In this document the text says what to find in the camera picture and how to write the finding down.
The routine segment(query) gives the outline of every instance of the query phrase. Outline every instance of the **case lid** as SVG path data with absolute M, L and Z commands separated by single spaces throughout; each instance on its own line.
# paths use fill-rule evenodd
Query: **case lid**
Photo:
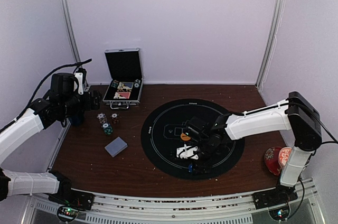
M 139 49 L 121 49 L 105 51 L 112 79 L 142 79 Z

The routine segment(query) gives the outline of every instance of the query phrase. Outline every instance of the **round poker mat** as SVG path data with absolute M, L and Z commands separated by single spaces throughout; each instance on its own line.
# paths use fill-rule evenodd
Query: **round poker mat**
M 192 175 L 188 166 L 192 160 L 175 158 L 176 149 L 184 146 L 181 133 L 186 123 L 197 117 L 214 123 L 219 115 L 228 111 L 206 100 L 180 99 L 168 102 L 155 109 L 145 120 L 141 131 L 141 143 L 149 160 L 163 172 L 180 179 L 209 179 L 230 170 L 239 161 L 244 151 L 245 140 L 240 139 L 220 146 L 208 160 L 208 173 Z

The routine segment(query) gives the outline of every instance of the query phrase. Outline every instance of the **poker chip stack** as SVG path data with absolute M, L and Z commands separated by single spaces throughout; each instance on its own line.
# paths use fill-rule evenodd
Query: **poker chip stack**
M 108 123 L 104 123 L 102 125 L 102 128 L 104 129 L 104 132 L 105 132 L 106 135 L 112 134 L 112 126 L 109 125 Z
M 118 124 L 119 123 L 119 116 L 118 116 L 118 114 L 117 113 L 113 113 L 111 115 L 111 120 L 112 120 L 113 124 Z
M 113 80 L 112 83 L 111 83 L 111 86 L 113 88 L 117 88 L 118 87 L 118 84 L 119 84 L 119 81 L 118 80 Z
M 107 117 L 106 117 L 106 115 L 105 115 L 104 113 L 98 114 L 98 115 L 97 115 L 97 118 L 98 118 L 100 124 L 102 124 L 102 125 L 103 125 L 104 123 L 107 123 L 107 122 L 108 122 Z
M 139 88 L 140 84 L 141 84 L 141 80 L 137 79 L 137 80 L 134 81 L 134 87 L 135 88 Z

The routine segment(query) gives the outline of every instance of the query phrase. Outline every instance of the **brown tabletop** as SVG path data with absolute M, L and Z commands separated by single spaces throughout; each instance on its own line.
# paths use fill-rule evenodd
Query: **brown tabletop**
M 91 89 L 104 94 L 107 86 Z M 247 137 L 240 161 L 214 179 L 182 180 L 155 168 L 141 146 L 143 122 L 158 106 L 182 98 L 214 101 L 232 111 L 265 106 L 255 86 L 145 85 L 139 106 L 117 112 L 120 123 L 113 125 L 110 136 L 104 134 L 96 116 L 100 112 L 110 116 L 115 111 L 101 105 L 99 111 L 86 112 L 85 122 L 69 129 L 53 168 L 70 178 L 75 189 L 135 197 L 199 197 L 276 185 L 277 177 L 267 170 L 263 155 L 272 146 L 285 146 L 279 132 Z M 113 158 L 104 147 L 118 136 L 128 147 Z

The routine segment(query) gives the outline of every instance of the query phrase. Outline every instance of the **white wall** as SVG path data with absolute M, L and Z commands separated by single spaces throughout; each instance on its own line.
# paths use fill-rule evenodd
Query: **white wall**
M 25 107 L 40 80 L 73 62 L 60 0 L 0 0 L 0 128 Z M 49 80 L 37 97 L 49 89 Z M 45 172 L 61 126 L 32 137 L 2 168 Z M 25 197 L 0 202 L 0 223 L 18 223 Z
M 298 91 L 338 136 L 338 0 L 286 0 L 277 46 L 263 85 L 267 104 Z M 323 140 L 329 137 L 322 130 Z M 290 134 L 283 134 L 288 145 Z M 323 145 L 304 172 L 313 177 L 329 223 L 336 223 L 338 146 Z
M 90 83 L 105 49 L 142 49 L 147 83 L 255 83 L 275 0 L 68 0 Z

